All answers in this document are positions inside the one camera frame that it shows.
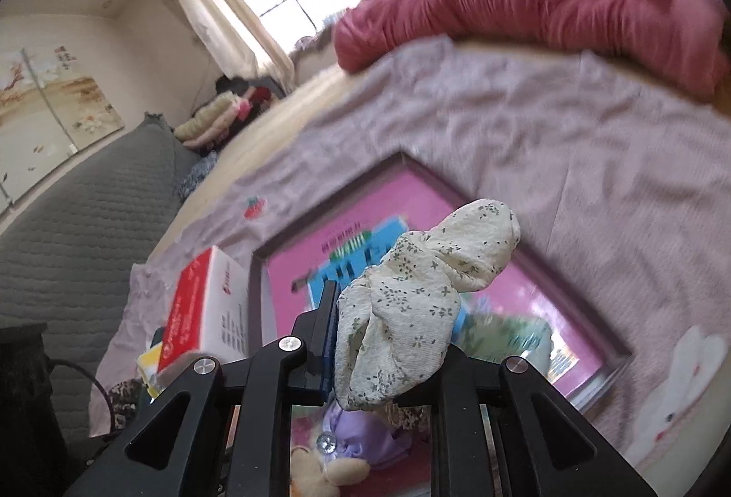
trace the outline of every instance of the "gray quilted headboard cover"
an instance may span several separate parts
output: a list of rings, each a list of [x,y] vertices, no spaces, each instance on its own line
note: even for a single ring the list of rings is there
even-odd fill
[[[94,374],[122,320],[130,268],[173,221],[175,187],[199,158],[147,115],[61,177],[0,235],[0,327],[47,322],[46,354]],[[64,437],[86,437],[90,382],[63,367],[51,380]]]

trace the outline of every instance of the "red and white box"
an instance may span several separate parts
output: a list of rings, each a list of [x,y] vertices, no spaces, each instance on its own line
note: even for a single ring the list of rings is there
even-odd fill
[[[199,357],[221,363],[245,359],[248,325],[246,272],[214,245],[180,273],[156,385],[170,385]]]

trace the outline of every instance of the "small floral pattern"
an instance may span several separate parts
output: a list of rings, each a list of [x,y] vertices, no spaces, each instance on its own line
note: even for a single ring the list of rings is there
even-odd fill
[[[484,289],[520,240],[502,202],[462,206],[429,232],[397,239],[342,292],[335,392],[345,410],[384,405],[433,375],[459,313],[459,293]]]

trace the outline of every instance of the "beige curtain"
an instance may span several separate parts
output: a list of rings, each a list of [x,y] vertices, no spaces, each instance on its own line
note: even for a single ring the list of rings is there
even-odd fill
[[[284,89],[295,69],[286,52],[243,0],[179,0],[193,30],[229,78],[271,75]]]

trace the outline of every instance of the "silver screw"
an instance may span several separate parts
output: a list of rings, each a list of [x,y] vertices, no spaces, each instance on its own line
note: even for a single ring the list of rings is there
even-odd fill
[[[525,373],[528,370],[528,362],[523,357],[508,357],[505,360],[505,367],[513,373]]]
[[[216,362],[208,357],[199,359],[195,362],[195,365],[193,365],[193,371],[195,371],[195,373],[200,373],[200,375],[206,375],[206,373],[210,373],[214,369],[216,369]]]
[[[298,339],[296,336],[285,336],[283,339],[279,340],[279,348],[283,351],[296,351],[301,346],[302,340]]]

